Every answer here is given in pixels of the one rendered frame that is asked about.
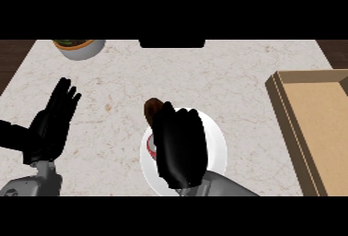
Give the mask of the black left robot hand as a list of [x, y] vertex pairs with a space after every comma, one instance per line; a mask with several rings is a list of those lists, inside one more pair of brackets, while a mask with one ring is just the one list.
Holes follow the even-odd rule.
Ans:
[[80, 98], [71, 80], [62, 77], [30, 127], [0, 120], [0, 148], [21, 151], [25, 165], [61, 156]]

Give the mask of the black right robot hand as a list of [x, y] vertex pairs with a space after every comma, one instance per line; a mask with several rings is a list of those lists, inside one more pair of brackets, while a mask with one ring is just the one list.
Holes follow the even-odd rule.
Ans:
[[208, 166], [208, 150], [198, 111], [176, 111], [167, 101], [154, 115], [152, 134], [158, 173], [168, 187], [189, 189], [199, 186]]

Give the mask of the white plate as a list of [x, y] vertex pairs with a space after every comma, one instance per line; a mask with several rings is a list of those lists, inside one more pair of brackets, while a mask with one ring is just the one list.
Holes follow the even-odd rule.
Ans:
[[[227, 167], [227, 145], [224, 135], [214, 119], [202, 111], [199, 111], [199, 117], [207, 139], [208, 170], [217, 172], [218, 174], [224, 174]], [[158, 175], [155, 156], [156, 147], [154, 145], [152, 129], [148, 127], [140, 145], [143, 175], [146, 177], [148, 184], [158, 195], [177, 196], [177, 192], [168, 188], [165, 180]]]

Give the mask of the brown sweet potato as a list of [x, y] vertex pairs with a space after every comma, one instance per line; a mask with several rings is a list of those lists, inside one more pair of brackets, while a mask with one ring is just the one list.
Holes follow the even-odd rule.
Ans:
[[151, 98], [145, 103], [145, 116], [148, 120], [148, 124], [152, 124], [154, 115], [162, 109], [164, 103], [159, 99]]

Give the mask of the white plant pot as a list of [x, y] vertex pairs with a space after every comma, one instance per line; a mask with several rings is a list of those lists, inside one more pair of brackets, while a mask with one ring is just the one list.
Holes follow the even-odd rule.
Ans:
[[62, 46], [55, 42], [56, 48], [59, 49], [62, 55], [74, 60], [83, 61], [93, 58], [102, 51], [105, 47], [105, 40], [89, 40], [77, 46]]

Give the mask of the black appliance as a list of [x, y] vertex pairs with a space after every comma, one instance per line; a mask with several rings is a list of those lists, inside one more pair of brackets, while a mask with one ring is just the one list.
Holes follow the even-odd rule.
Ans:
[[202, 48], [205, 40], [140, 40], [143, 48]]

